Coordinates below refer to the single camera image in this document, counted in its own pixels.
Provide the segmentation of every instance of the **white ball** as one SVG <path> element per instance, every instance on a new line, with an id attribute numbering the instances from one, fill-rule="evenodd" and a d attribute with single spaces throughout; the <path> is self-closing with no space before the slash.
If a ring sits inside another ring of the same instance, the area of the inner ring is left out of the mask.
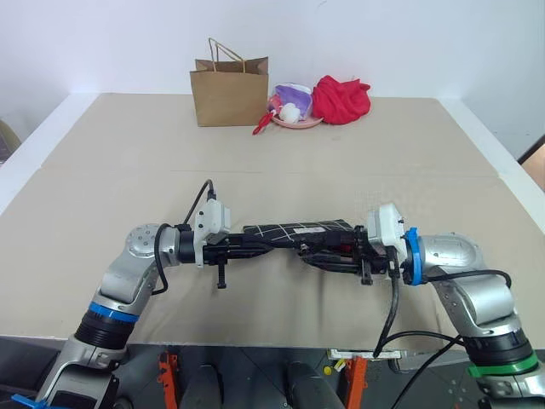
<path id="1" fill-rule="evenodd" d="M 279 117 L 285 123 L 295 124 L 299 122 L 299 117 L 301 116 L 301 110 L 295 106 L 293 102 L 288 102 L 282 107 Z"/>

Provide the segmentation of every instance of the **white table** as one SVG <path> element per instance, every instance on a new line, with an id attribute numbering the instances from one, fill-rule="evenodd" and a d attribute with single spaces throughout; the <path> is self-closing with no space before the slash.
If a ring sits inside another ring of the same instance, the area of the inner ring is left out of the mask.
<path id="1" fill-rule="evenodd" d="M 233 232 L 364 223 L 369 209 L 393 201 L 422 234 L 473 237 L 491 268 L 512 275 L 525 331 L 545 347 L 542 192 L 463 104 L 443 105 L 467 135 L 433 99 L 375 98 L 352 124 L 271 124 L 253 136 L 197 127 L 190 95 L 72 95 L 0 169 L 0 332 L 74 332 L 128 231 L 178 222 L 211 177 Z M 372 349 L 390 303 L 388 282 L 364 287 L 288 251 L 230 262 L 224 291 L 215 268 L 167 275 L 169 291 L 150 301 L 131 342 Z M 431 286 L 403 286 L 392 331 L 409 329 L 454 333 Z M 409 337 L 391 346 L 439 343 Z"/>

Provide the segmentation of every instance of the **white sticker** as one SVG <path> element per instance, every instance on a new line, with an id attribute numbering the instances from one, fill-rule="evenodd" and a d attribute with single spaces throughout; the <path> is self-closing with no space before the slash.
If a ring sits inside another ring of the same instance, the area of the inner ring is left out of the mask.
<path id="1" fill-rule="evenodd" d="M 324 228 L 294 228 L 293 231 L 295 234 L 304 234 L 304 233 L 322 233 L 325 231 Z"/>

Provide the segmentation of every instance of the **brown paper bag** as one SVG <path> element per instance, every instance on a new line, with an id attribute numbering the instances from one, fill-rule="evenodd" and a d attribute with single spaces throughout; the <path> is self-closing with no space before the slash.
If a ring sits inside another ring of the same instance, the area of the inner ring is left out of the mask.
<path id="1" fill-rule="evenodd" d="M 191 72 L 198 125 L 256 125 L 267 113 L 268 57 L 244 60 L 213 38 L 209 46 L 212 60 Z M 219 50 L 233 61 L 219 61 Z"/>

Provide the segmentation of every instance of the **pink plate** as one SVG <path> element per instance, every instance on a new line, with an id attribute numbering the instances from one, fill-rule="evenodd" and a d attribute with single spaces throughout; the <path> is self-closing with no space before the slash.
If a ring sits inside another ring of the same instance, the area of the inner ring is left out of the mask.
<path id="1" fill-rule="evenodd" d="M 279 117 L 272 117 L 272 120 L 276 124 L 284 126 L 285 128 L 291 128 L 293 130 L 304 130 L 306 128 L 312 128 L 313 126 L 318 125 L 320 122 L 322 122 L 323 118 L 307 118 L 305 120 L 299 121 L 296 124 L 288 124 Z"/>

